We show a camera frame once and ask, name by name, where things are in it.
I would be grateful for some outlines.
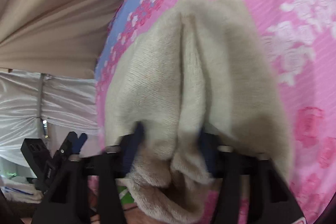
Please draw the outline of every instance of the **beige cloth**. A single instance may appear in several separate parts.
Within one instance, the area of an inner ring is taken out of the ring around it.
[[[202,215],[211,182],[197,149],[204,123],[242,153],[271,155],[288,178],[287,122],[243,0],[179,0],[121,57],[105,113],[107,145],[144,123],[126,184],[158,220]]]
[[[0,67],[93,78],[123,0],[0,0]]]

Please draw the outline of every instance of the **sticker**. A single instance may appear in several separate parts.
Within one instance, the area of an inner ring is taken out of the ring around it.
[[[297,221],[293,222],[292,224],[307,224],[307,221],[304,217],[301,217]]]

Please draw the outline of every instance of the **white towel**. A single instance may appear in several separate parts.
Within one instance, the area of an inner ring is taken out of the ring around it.
[[[179,0],[121,57],[106,98],[106,145],[142,121],[127,186],[146,214],[193,223],[211,182],[203,124],[241,153],[267,153],[288,178],[289,130],[243,0]]]

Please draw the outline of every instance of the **pink fabric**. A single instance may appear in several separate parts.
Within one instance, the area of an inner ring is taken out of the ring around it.
[[[336,0],[245,0],[278,78],[293,128],[295,169],[291,189],[313,223],[336,190]],[[134,16],[111,49],[97,84],[99,125],[116,65],[135,37],[177,0],[158,0],[147,16]],[[146,8],[146,0],[139,4]]]

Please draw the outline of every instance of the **beige drape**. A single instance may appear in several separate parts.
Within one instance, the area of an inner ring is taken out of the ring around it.
[[[0,67],[89,79],[123,0],[0,0]]]

